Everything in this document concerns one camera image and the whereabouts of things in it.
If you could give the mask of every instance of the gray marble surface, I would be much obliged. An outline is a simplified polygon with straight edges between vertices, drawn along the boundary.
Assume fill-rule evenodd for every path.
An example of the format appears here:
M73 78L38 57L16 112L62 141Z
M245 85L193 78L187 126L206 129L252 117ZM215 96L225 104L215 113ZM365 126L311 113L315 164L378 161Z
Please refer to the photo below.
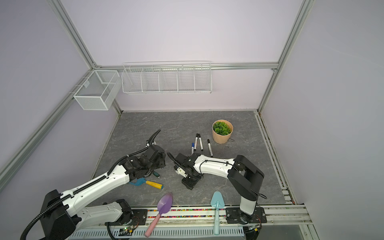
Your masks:
M212 123L219 119L231 122L234 127L231 138L225 144L217 144L212 138ZM210 139L214 157L235 158L238 154L245 156L265 174L260 193L266 195L268 199L259 198L258 203L285 203L253 111L123 113L95 176L107 172L120 157L142 149L146 140L157 129L161 129L161 132L155 139L156 144L175 157L178 153L190 156L191 143L195 141L196 133L201 134L204 147L204 151L201 151L198 144L196 152L208 156L207 139ZM205 174L204 179L199 181L193 190L188 190L181 183L182 176L175 173L173 166L174 163L167 156L166 166L156 170L161 178L158 179L153 175L147 178L149 181L163 184L162 190L147 184L141 186L125 184L98 198L91 205L125 199L132 207L156 206L167 192L173 194L173 205L210 205L215 191L222 193L226 205L240 204L240 195L229 180Z

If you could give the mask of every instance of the green plant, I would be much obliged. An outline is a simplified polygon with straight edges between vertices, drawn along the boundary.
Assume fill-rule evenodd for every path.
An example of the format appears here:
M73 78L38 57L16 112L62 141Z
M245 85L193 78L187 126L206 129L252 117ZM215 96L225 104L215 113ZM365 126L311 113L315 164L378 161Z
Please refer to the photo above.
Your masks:
M225 122L216 122L213 126L213 129L215 133L223 136L231 133L231 129L228 127L228 125Z

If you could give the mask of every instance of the pink handle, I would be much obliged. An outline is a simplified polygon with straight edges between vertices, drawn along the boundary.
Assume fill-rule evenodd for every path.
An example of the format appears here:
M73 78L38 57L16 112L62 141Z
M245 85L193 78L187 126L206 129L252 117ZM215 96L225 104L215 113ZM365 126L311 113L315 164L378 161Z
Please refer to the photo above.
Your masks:
M156 224L157 224L157 222L159 221L160 217L161 217L160 214L158 214L158 215L155 217L155 219L153 220L153 222L151 223L151 225L149 225L147 231L144 233L144 236L149 237L149 236L151 235L151 233L152 233L153 229L156 227Z

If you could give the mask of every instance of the white wire basket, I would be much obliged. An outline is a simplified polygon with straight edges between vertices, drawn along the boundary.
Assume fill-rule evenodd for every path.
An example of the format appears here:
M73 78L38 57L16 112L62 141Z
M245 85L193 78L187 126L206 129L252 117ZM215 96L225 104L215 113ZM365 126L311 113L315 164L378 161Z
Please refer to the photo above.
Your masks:
M121 88L115 70L94 70L74 94L84 110L108 110Z
M210 93L210 62L188 64L131 65L123 64L122 90L126 94L145 93Z

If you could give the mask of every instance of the beige plant pot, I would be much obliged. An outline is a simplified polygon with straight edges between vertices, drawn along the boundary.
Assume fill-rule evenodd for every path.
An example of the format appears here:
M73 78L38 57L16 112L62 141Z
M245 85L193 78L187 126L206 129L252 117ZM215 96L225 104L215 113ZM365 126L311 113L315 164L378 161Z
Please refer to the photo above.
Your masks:
M220 134L217 134L217 133L215 132L215 130L214 130L214 124L215 124L216 122L225 122L225 123L228 125L228 127L231 129L231 133L228 134L228 135L225 135L225 136L220 135ZM227 120L217 120L217 121L215 121L215 122L212 124L212 127L211 127L211 128L212 128L212 135L213 135L213 138L214 138L215 142L220 143L220 144L226 143L226 142L228 141L228 139L231 137L231 134L233 133L233 126L232 126L232 124L231 124L230 122L228 122Z

